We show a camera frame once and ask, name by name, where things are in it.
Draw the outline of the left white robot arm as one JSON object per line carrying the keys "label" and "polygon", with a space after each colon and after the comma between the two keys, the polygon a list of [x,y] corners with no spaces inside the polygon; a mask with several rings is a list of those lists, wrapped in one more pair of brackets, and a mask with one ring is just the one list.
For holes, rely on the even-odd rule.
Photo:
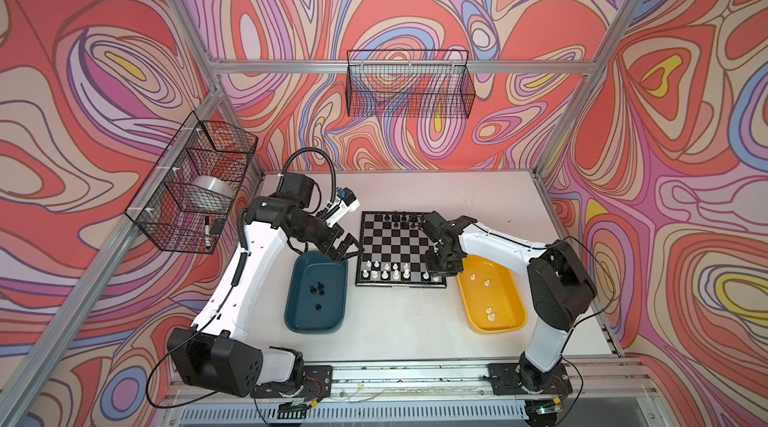
{"label": "left white robot arm", "polygon": [[294,394],[306,382],[303,356],[284,347],[247,343],[249,316],[279,254],[294,241],[314,245],[333,261],[352,257],[358,240],[341,219],[360,202],[348,187],[335,187],[329,204],[308,211],[313,181],[305,174],[280,177],[275,192],[257,196],[240,211],[238,248],[205,308],[188,328],[176,328],[168,355],[186,385],[236,397],[260,387]]}

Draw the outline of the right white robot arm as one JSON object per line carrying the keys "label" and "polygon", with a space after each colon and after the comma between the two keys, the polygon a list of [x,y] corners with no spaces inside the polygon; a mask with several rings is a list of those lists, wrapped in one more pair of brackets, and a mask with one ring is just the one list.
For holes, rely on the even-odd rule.
{"label": "right white robot arm", "polygon": [[447,220],[438,212],[420,224],[432,246],[425,254],[432,274],[451,277],[464,271],[469,256],[494,262],[527,279],[537,321],[515,369],[519,387],[539,394],[548,388],[579,316],[597,288],[573,247],[564,239],[535,243],[502,234],[468,216]]}

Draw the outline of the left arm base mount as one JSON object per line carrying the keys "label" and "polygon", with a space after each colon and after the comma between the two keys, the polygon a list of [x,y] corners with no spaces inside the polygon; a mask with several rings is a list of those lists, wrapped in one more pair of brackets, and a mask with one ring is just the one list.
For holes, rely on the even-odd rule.
{"label": "left arm base mount", "polygon": [[258,385],[250,396],[254,399],[322,400],[331,394],[332,380],[331,365],[303,365],[287,381]]}

